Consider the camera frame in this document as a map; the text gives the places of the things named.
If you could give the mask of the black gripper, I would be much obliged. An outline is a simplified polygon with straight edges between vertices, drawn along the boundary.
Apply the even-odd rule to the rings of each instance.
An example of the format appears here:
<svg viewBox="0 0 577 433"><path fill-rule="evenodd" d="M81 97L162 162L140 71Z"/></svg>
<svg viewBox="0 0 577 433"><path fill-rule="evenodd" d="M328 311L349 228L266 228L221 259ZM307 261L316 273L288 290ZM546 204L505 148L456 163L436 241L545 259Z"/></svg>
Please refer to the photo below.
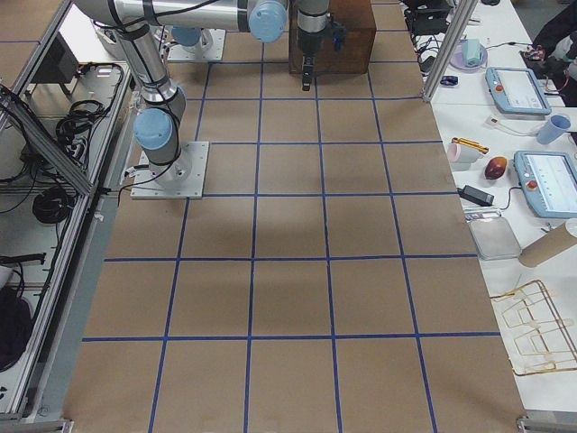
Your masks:
<svg viewBox="0 0 577 433"><path fill-rule="evenodd" d="M303 52L302 90L309 91L313 81L313 56L321 49L325 31L325 13L298 10L298 47Z"/></svg>

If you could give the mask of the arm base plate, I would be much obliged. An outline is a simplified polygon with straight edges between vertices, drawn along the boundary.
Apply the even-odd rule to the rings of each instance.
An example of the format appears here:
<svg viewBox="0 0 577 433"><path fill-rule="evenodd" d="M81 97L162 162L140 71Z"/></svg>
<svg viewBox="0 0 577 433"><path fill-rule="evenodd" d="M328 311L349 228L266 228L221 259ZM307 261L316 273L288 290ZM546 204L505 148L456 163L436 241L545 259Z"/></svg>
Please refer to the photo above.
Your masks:
<svg viewBox="0 0 577 433"><path fill-rule="evenodd" d="M183 142L177 161L167 172L160 166L138 170L134 177L133 199L181 199L203 197L209 142Z"/></svg>
<svg viewBox="0 0 577 433"><path fill-rule="evenodd" d="M204 29L194 46L185 46L176 42L169 44L167 61L172 63L219 62L223 58L226 31Z"/></svg>

